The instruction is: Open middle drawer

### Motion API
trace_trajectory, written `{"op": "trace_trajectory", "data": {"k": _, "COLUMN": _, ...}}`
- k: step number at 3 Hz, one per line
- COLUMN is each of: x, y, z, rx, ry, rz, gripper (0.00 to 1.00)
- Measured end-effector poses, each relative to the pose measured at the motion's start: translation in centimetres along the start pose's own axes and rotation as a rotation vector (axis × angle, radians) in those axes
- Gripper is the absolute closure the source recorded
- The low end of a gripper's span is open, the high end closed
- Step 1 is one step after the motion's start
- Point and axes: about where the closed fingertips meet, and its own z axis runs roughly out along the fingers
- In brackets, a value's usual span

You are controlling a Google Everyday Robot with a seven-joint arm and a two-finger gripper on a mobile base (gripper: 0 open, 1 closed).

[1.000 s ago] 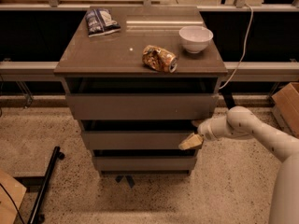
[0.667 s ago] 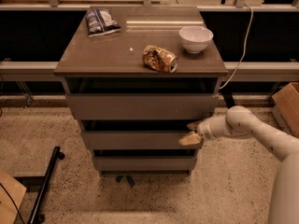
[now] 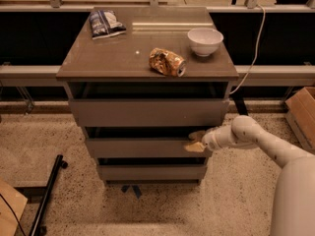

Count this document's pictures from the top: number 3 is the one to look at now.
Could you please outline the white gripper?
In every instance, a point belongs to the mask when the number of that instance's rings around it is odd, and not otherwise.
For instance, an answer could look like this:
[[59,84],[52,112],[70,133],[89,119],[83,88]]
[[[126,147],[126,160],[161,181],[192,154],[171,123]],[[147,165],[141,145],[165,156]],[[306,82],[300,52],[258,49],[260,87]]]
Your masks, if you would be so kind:
[[188,138],[193,142],[184,146],[189,152],[203,152],[206,148],[208,150],[219,150],[224,147],[223,140],[221,139],[221,128],[209,129],[206,132],[204,130],[190,133]]

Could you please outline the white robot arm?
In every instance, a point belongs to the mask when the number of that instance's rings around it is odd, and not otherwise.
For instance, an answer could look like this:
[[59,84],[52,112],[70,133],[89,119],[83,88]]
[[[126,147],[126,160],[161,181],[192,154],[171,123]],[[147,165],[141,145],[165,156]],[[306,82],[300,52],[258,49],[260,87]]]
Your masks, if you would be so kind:
[[280,169],[273,200],[270,236],[315,236],[315,155],[239,115],[225,126],[197,131],[184,146],[189,152],[259,148]]

